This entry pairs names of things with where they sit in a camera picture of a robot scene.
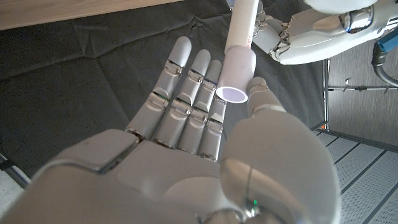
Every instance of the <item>blue cable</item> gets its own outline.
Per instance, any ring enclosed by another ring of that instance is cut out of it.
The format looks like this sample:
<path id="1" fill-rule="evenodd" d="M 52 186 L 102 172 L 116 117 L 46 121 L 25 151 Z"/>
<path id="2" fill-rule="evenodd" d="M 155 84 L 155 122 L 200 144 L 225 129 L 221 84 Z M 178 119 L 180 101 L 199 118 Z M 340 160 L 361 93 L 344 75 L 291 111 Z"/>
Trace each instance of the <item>blue cable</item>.
<path id="1" fill-rule="evenodd" d="M 391 33 L 385 35 L 383 38 L 377 41 L 377 44 L 380 46 L 381 50 L 384 52 L 388 52 L 392 50 L 394 47 L 398 46 L 398 29 L 395 29 Z"/>

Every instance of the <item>black fabric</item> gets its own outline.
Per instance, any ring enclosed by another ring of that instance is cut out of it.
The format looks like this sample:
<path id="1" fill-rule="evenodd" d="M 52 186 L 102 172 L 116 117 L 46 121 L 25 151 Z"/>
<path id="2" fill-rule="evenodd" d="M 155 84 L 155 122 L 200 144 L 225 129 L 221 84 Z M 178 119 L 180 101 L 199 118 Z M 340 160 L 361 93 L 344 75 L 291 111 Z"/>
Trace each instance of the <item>black fabric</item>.
<path id="1" fill-rule="evenodd" d="M 264 7 L 288 22 L 306 6 L 264 0 Z M 31 177 L 62 149 L 124 129 L 178 37 L 192 41 L 187 68 L 200 49 L 223 61 L 230 19 L 224 0 L 186 0 L 0 31 L 1 153 Z M 286 110 L 308 127 L 322 121 L 322 64 L 281 65 L 252 49 L 255 76 L 267 80 Z M 246 116 L 246 104 L 228 104 L 225 136 Z"/>
<path id="2" fill-rule="evenodd" d="M 14 165 L 15 164 L 10 160 L 3 161 L 2 163 L 0 163 L 0 170 L 1 171 L 6 170 Z"/>

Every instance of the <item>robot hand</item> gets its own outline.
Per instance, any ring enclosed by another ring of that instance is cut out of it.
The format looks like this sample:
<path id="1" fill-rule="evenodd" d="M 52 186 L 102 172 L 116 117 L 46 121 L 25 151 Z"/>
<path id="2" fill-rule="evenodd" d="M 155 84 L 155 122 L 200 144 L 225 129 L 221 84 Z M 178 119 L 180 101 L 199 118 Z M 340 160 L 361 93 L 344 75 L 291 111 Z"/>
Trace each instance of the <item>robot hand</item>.
<path id="1" fill-rule="evenodd" d="M 314 9 L 293 15 L 288 24 L 264 11 L 257 15 L 253 42 L 281 64 L 330 58 L 398 25 L 396 1 L 306 2 Z"/>
<path id="2" fill-rule="evenodd" d="M 215 162 L 226 106 L 214 96 L 221 63 L 199 51 L 171 102 L 190 50 L 188 38 L 177 40 L 125 132 L 62 151 L 1 223 L 336 223 L 330 156 L 264 79 L 249 82 L 250 118 Z"/>
<path id="3" fill-rule="evenodd" d="M 177 40 L 153 92 L 126 131 L 69 147 L 36 173 L 1 223 L 200 223 L 225 198 L 218 158 L 226 102 L 215 97 L 221 62 Z"/>

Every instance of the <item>pvc pipe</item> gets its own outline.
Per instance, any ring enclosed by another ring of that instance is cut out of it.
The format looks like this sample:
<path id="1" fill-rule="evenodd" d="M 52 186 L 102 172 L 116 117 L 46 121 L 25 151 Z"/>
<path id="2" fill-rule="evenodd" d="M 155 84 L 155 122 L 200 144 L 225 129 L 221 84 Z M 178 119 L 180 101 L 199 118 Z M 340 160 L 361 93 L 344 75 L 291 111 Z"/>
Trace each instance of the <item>pvc pipe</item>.
<path id="1" fill-rule="evenodd" d="M 251 48 L 258 5 L 259 0 L 235 1 L 226 39 L 225 54 L 235 46 Z"/>
<path id="2" fill-rule="evenodd" d="M 242 46 L 230 48 L 225 55 L 216 94 L 227 102 L 246 102 L 246 88 L 255 68 L 256 54 L 251 49 Z"/>

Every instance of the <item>perforated metal panel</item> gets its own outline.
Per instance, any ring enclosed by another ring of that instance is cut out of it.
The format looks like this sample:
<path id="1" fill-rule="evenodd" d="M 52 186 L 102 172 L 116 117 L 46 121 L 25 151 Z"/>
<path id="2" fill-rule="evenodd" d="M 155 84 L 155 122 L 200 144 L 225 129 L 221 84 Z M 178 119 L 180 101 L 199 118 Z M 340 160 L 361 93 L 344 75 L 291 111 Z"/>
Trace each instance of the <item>perforated metal panel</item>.
<path id="1" fill-rule="evenodd" d="M 333 159 L 333 162 L 336 162 L 338 159 L 340 159 L 343 155 L 345 155 L 349 150 L 351 150 L 355 145 L 357 145 L 356 142 L 339 138 L 333 143 L 331 143 L 328 146 L 328 150 L 330 152 L 330 155 Z"/>
<path id="2" fill-rule="evenodd" d="M 398 182 L 398 154 L 386 152 L 341 196 L 340 223 L 362 223 Z"/>
<path id="3" fill-rule="evenodd" d="M 331 143 L 333 140 L 335 140 L 337 137 L 334 137 L 330 134 L 326 134 L 326 133 L 321 133 L 320 135 L 318 135 L 318 139 L 321 140 L 321 142 L 323 142 L 326 146 Z"/>
<path id="4" fill-rule="evenodd" d="M 398 223 L 398 190 L 391 195 L 369 223 Z"/>
<path id="5" fill-rule="evenodd" d="M 382 149 L 360 144 L 336 164 L 340 189 L 344 189 L 362 170 L 382 153 Z"/>

